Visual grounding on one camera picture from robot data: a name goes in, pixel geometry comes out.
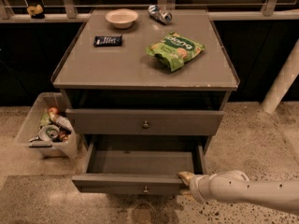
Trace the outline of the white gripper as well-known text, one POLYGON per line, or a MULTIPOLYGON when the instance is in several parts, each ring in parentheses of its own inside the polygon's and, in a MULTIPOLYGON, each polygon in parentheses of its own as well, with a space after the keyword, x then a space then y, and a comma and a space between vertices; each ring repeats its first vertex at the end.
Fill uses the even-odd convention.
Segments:
POLYGON ((209 190, 209 175, 195 175, 190 172, 179 172, 177 176, 182 182, 189 186, 190 191, 183 190, 181 194, 191 201, 197 201, 204 203, 211 200, 211 194, 209 190))

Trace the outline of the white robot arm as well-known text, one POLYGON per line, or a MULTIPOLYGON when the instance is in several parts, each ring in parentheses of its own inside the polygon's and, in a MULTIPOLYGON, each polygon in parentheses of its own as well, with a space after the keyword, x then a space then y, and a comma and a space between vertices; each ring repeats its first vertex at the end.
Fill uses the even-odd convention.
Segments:
POLYGON ((250 203, 299 214, 299 180, 252 181, 241 171, 213 175, 179 172, 178 177, 199 203, 250 203))

